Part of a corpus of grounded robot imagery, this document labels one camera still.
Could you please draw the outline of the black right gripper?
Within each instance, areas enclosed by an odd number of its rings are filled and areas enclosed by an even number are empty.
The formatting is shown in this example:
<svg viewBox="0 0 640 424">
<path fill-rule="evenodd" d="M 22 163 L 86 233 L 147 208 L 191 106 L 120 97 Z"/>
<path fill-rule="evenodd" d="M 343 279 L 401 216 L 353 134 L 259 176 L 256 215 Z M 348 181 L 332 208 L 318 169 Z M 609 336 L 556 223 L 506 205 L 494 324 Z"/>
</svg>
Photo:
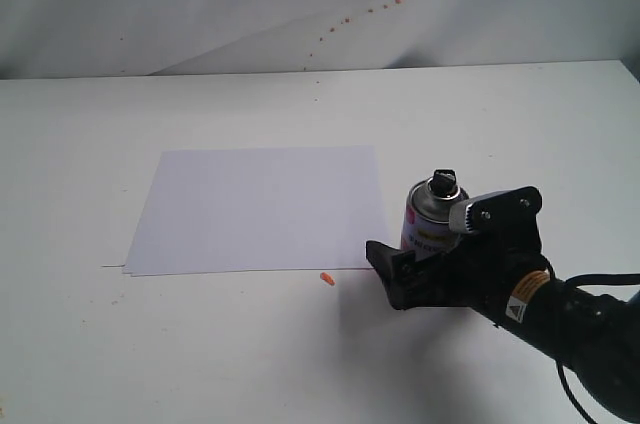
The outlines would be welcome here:
<svg viewBox="0 0 640 424">
<path fill-rule="evenodd" d="M 395 310 L 469 307 L 507 329 L 550 327 L 547 284 L 534 292 L 519 322 L 506 315 L 512 292 L 527 275 L 540 271 L 549 278 L 535 223 L 467 236 L 452 251 L 424 259 L 369 240 L 366 259 Z"/>
</svg>

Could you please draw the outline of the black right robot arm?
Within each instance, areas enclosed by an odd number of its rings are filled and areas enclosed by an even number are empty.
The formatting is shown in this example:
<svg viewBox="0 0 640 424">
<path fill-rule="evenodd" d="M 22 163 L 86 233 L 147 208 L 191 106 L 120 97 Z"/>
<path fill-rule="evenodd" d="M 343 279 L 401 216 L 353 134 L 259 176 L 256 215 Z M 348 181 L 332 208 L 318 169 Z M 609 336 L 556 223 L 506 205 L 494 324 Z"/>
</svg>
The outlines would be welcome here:
<svg viewBox="0 0 640 424">
<path fill-rule="evenodd" d="M 428 265 L 428 294 L 436 304 L 468 307 L 552 359 L 566 396 L 587 422 L 593 419 L 571 391 L 567 371 L 611 414 L 638 422 L 639 299 L 586 290 L 636 286 L 638 275 L 559 279 L 533 221 L 467 236 Z"/>
</svg>

